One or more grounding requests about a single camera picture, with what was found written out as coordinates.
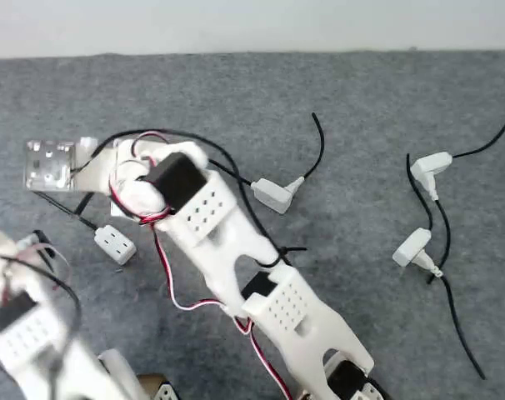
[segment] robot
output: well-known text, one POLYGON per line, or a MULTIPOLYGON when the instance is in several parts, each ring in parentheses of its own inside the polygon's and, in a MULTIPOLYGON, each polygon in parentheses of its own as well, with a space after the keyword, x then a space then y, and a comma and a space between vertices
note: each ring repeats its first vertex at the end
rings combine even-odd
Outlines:
MULTIPOLYGON (((207 154, 193 140, 170 143, 170 137, 215 147, 239 177, 232 157, 217 144, 193 133, 162 129, 121 132, 100 144, 90 138, 29 141, 24 183, 35 191, 102 193, 112 200, 113 216, 148 225, 173 296, 171 268, 158 240, 159 232, 166 233, 199 269, 214 296, 184 308, 217 304, 256 344, 258 356, 273 376, 253 336, 253 327, 259 328, 302 389, 295 398, 388 398, 369 377, 374 366, 371 355, 265 232, 240 180, 240 193, 254 225, 219 172, 208 168, 207 154), (234 270, 242 255, 258 264, 257 274, 244 288, 239 287, 234 270), (329 349, 336 352, 323 365, 329 349)), ((0 364, 25 397, 178 398, 165 377, 136 377, 116 350, 99 357, 88 351, 73 329, 79 322, 63 321, 51 301, 50 282, 43 278, 60 286, 63 282, 44 269, 42 255, 47 246, 39 238, 27 242, 18 246, 0 232, 0 364), (147 389, 148 380, 152 390, 147 389)), ((284 396, 293 398, 283 382, 273 377, 284 396)))

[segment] transparent plastic piece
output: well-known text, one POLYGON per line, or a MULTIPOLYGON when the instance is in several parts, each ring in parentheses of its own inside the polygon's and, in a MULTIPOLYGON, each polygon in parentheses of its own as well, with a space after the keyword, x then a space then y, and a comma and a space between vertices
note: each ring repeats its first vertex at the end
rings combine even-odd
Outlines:
POLYGON ((29 140, 25 145, 24 185, 32 191, 68 192, 75 189, 71 177, 76 167, 75 142, 29 140))

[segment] carpet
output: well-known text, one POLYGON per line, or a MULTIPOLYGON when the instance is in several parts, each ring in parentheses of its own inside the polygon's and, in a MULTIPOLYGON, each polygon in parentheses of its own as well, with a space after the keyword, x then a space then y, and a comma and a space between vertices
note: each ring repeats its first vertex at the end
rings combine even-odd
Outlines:
MULTIPOLYGON (((323 161, 284 216, 252 200, 268 231, 281 245, 308 248, 292 262, 372 354, 372 375, 393 398, 505 398, 505 135, 437 176, 452 226, 446 274, 486 382, 462 350, 440 282, 428 286, 415 266, 401 273, 392 260, 408 234, 427 224, 406 179, 406 153, 414 160, 461 153, 497 132, 505 122, 505 52, 0 60, 0 226, 14 239, 40 228, 71 261, 82 336, 95 353, 118 348, 137 373, 165 373, 183 399, 282 398, 219 309, 172 307, 147 229, 112 220, 104 196, 90 202, 86 218, 112 223, 137 244, 117 272, 91 230, 25 191, 23 143, 180 128, 223 144, 247 178, 286 185, 317 156, 311 112, 326 135, 323 161)), ((82 197, 54 194, 69 207, 82 197)), ((437 261, 445 235, 432 210, 427 252, 437 261)), ((162 239, 179 299, 207 296, 197 269, 162 239)), ((238 261, 242 283, 254 268, 238 261)), ((258 336, 295 389, 276 349, 258 336)), ((2 372, 0 398, 23 398, 2 372)))

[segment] white wall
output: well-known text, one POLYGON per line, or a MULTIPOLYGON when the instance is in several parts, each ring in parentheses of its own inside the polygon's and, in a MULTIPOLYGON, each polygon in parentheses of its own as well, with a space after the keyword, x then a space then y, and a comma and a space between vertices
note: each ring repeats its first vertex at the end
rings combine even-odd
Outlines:
POLYGON ((0 0, 0 58, 505 48, 505 0, 0 0))

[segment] cable connector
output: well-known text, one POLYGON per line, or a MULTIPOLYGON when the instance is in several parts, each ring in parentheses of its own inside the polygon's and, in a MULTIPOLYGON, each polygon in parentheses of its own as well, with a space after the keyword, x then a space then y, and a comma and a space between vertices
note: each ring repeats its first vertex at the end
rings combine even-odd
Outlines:
POLYGON ((112 225, 95 231, 95 243, 119 265, 126 263, 136 252, 136 245, 112 225))
POLYGON ((421 183, 434 202, 439 199, 434 175, 445 171, 452 162, 453 156, 451 154, 448 152, 437 152, 430 156, 419 158, 410 168, 413 177, 421 183))
POLYGON ((433 273, 436 278, 443 276, 443 272, 425 252, 425 246, 430 241, 432 234, 428 229, 419 227, 399 246, 393 254, 393 260, 401 267, 414 263, 419 267, 433 273))
POLYGON ((304 177, 298 177, 286 187, 278 186, 265 178, 261 178, 251 183, 254 197, 260 202, 275 210, 279 214, 284 214, 292 204, 293 196, 303 184, 304 177))

